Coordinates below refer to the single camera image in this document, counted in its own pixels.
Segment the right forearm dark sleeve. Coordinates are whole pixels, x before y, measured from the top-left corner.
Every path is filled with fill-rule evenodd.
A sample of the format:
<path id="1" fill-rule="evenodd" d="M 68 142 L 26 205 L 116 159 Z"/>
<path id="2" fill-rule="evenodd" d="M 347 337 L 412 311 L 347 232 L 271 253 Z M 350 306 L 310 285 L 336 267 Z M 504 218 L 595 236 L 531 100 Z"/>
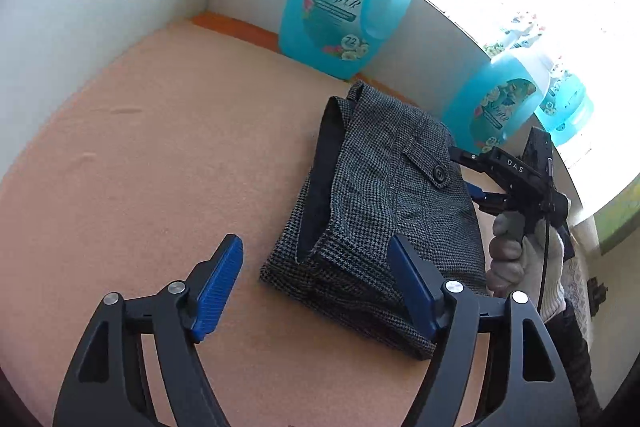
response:
<path id="1" fill-rule="evenodd" d="M 582 426 L 597 426 L 602 407 L 591 380 L 588 343 L 580 331 L 574 308 L 566 300 L 565 309 L 546 322 L 546 327 L 572 388 Z"/>

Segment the right hand white glove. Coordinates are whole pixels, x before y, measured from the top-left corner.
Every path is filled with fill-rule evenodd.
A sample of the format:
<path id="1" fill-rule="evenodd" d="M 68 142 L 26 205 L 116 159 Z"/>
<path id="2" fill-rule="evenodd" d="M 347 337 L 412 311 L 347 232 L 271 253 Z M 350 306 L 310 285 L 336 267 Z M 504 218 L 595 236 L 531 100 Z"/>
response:
<path id="1" fill-rule="evenodd" d="M 491 259 L 486 273 L 488 289 L 495 297 L 524 291 L 539 305 L 539 315 L 547 322 L 565 309 L 565 291 L 561 282 L 564 246 L 554 228 L 540 220 L 533 234 L 522 239 L 521 213 L 500 213 L 492 225 L 494 237 L 489 243 Z"/>

